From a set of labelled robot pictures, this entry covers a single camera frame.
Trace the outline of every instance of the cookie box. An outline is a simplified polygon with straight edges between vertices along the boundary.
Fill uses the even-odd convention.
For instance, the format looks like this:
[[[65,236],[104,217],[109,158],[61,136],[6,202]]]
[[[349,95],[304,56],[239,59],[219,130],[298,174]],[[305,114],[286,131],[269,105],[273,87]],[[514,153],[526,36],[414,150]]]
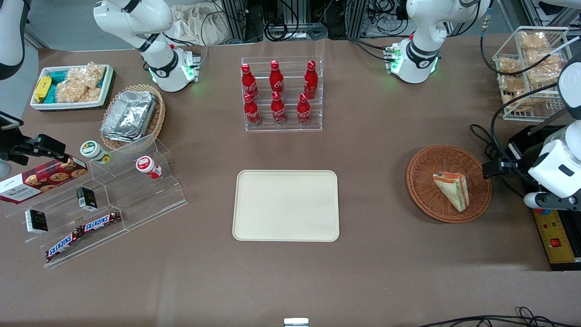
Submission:
[[[0,200],[22,203],[87,173],[87,165],[69,156],[67,163],[51,160],[0,183]]]
[[[49,112],[49,111],[76,111],[76,110],[89,110],[89,109],[99,109],[103,106],[109,97],[109,92],[111,86],[113,85],[114,71],[109,65],[105,66],[105,74],[103,75],[103,85],[101,87],[101,94],[99,94],[99,99],[97,101],[91,102],[71,102],[71,103],[55,103],[55,104],[44,104],[38,103],[34,98],[34,92],[30,98],[30,106],[38,111]],[[36,85],[44,76],[49,76],[51,72],[60,72],[63,70],[69,70],[71,68],[85,67],[85,65],[80,66],[61,66],[61,67],[46,67],[43,68],[38,76],[38,81],[34,84]]]

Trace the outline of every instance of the beige tray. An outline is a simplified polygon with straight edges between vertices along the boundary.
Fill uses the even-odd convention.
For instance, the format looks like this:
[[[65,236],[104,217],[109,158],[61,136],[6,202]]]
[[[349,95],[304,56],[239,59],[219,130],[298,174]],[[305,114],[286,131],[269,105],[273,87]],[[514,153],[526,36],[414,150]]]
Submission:
[[[330,170],[241,171],[232,235],[239,241],[335,241],[337,175]]]

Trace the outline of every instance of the wicker basket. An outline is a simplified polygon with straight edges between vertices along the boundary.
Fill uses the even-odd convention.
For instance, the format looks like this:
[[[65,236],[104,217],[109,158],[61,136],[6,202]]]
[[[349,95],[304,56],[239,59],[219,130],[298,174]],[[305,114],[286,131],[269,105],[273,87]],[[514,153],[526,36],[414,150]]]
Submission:
[[[157,97],[157,102],[155,103],[155,107],[153,109],[155,111],[153,112],[153,114],[151,116],[151,119],[149,121],[149,126],[148,126],[148,129],[147,129],[147,132],[145,133],[145,135],[153,134],[153,136],[157,137],[159,135],[159,132],[162,130],[163,119],[166,117],[166,105],[163,102],[162,95],[154,87],[149,86],[149,85],[143,85],[143,84],[129,86],[121,92],[124,92],[124,91],[148,91],[152,94],[155,94],[155,96]],[[109,112],[111,111],[111,107],[113,106],[113,103],[115,102],[115,100],[117,99],[119,94],[121,94],[121,92],[117,93],[117,95],[115,95],[115,97],[109,103],[109,106],[107,107],[107,111],[105,112],[105,115],[103,117],[103,121],[105,121],[105,119],[107,119],[107,116],[109,115]],[[128,144],[127,142],[109,140],[102,133],[101,133],[101,139],[103,140],[103,143],[107,146],[107,148],[110,148],[111,150],[115,150],[117,148],[120,148],[120,147]]]
[[[440,171],[466,176],[470,204],[458,212],[433,182]],[[492,197],[490,181],[482,177],[482,164],[468,151],[438,144],[420,150],[410,161],[406,173],[407,188],[415,203],[429,216],[443,222],[464,223],[486,211]]]

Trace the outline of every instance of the table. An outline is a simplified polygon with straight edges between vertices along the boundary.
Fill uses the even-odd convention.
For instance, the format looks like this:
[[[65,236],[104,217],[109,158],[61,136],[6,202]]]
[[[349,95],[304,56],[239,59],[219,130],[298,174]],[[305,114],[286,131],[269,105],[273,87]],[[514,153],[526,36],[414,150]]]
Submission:
[[[487,53],[506,37],[487,37]],[[241,57],[308,54],[325,57],[323,131],[245,132]],[[38,249],[16,243],[0,221],[1,321],[280,326],[285,317],[309,317],[313,326],[414,326],[514,314],[525,305],[537,315],[579,323],[579,273],[548,271],[530,211],[500,183],[493,182],[486,213],[462,225],[434,221],[408,195],[406,166],[427,145],[456,145],[484,161],[483,144],[468,125],[487,127],[501,105],[476,37],[451,38],[442,54],[428,81],[409,85],[347,41],[212,47],[200,82],[163,93],[160,139],[172,151],[172,174],[189,204],[56,269],[33,260]],[[41,67],[112,65],[114,94],[151,84],[137,51],[40,50],[39,56]],[[83,141],[99,140],[102,114],[27,108],[22,130],[46,133],[78,155]],[[500,139],[523,126],[499,121]],[[234,192],[243,169],[334,171],[339,239],[236,241]]]

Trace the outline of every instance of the red switch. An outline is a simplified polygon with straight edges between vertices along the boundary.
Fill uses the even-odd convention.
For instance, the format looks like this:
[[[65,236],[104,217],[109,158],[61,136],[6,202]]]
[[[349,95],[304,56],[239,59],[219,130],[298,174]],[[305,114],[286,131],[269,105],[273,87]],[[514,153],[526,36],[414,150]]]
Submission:
[[[552,247],[559,247],[559,246],[561,246],[561,241],[559,241],[559,239],[551,239],[551,246]]]

